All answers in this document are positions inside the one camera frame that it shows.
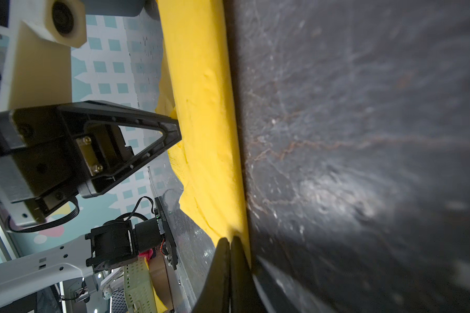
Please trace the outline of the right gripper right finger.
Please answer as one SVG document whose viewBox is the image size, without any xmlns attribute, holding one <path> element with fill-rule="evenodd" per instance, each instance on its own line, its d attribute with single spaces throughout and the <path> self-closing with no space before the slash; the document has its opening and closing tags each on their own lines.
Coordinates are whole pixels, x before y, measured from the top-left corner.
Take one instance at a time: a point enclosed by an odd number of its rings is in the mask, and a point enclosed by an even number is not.
<svg viewBox="0 0 470 313">
<path fill-rule="evenodd" d="M 244 247 L 239 237 L 231 242 L 231 312 L 267 312 L 245 257 Z"/>
</svg>

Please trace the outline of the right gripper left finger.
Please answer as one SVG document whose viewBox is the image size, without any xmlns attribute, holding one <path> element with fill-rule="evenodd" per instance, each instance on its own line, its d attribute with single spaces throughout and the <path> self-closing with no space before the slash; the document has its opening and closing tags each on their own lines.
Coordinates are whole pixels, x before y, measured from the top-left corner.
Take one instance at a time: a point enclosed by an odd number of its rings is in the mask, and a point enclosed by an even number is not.
<svg viewBox="0 0 470 313">
<path fill-rule="evenodd" d="M 192 312 L 229 312 L 231 278 L 231 246 L 221 238 L 207 274 L 204 288 Z"/>
</svg>

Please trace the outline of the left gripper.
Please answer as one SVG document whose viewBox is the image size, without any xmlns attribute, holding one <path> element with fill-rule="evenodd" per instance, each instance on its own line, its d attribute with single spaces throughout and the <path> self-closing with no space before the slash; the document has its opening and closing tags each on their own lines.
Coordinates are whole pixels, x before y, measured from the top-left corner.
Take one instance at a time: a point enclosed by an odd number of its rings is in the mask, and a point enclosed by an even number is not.
<svg viewBox="0 0 470 313">
<path fill-rule="evenodd" d="M 0 112 L 0 202 L 19 227 L 44 224 L 78 192 L 101 196 L 180 141 L 178 120 L 105 101 Z"/>
</svg>

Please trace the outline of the yellow paper napkin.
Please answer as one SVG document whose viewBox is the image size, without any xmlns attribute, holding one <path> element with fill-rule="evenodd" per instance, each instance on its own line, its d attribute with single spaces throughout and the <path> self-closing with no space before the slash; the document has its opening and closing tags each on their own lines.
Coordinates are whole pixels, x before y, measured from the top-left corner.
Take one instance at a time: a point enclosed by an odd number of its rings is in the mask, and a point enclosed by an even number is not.
<svg viewBox="0 0 470 313">
<path fill-rule="evenodd" d="M 163 93 L 181 142 L 169 151 L 184 191 L 181 210 L 217 243 L 239 237 L 250 255 L 248 218 L 222 1 L 159 1 Z"/>
</svg>

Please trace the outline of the dark teal plastic tub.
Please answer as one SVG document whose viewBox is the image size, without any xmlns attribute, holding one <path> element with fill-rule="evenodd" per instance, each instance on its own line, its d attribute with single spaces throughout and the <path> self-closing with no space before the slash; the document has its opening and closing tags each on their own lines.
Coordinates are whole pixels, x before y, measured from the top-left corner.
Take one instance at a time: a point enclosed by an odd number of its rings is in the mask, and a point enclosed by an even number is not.
<svg viewBox="0 0 470 313">
<path fill-rule="evenodd" d="M 136 17 L 146 0 L 82 0 L 89 15 Z"/>
</svg>

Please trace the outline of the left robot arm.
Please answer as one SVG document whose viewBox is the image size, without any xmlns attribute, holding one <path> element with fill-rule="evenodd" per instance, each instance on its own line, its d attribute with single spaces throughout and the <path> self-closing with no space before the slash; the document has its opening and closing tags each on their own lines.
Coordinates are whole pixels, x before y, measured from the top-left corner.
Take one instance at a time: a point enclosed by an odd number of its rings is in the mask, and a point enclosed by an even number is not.
<svg viewBox="0 0 470 313">
<path fill-rule="evenodd" d="M 86 101 L 0 112 L 0 203 L 12 233 L 61 226 L 80 212 L 48 221 L 77 197 L 105 194 L 179 143 L 179 122 L 126 106 Z M 123 267 L 164 247 L 173 266 L 176 244 L 159 197 L 152 219 L 125 213 L 76 239 L 0 264 L 0 309 L 65 280 Z"/>
</svg>

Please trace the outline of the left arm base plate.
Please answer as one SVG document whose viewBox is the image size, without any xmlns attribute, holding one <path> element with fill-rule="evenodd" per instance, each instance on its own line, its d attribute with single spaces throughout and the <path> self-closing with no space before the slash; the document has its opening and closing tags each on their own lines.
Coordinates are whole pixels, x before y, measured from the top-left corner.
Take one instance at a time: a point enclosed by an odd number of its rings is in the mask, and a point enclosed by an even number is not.
<svg viewBox="0 0 470 313">
<path fill-rule="evenodd" d="M 171 226 L 168 223 L 167 214 L 165 211 L 167 206 L 164 200 L 164 196 L 161 196 L 158 193 L 150 167 L 148 167 L 148 173 L 150 188 L 154 196 L 154 214 L 159 226 L 159 232 L 163 238 L 163 241 L 159 247 L 159 251 L 166 258 L 168 264 L 173 268 L 173 270 L 176 271 L 178 265 L 178 252 L 176 241 L 174 240 Z"/>
</svg>

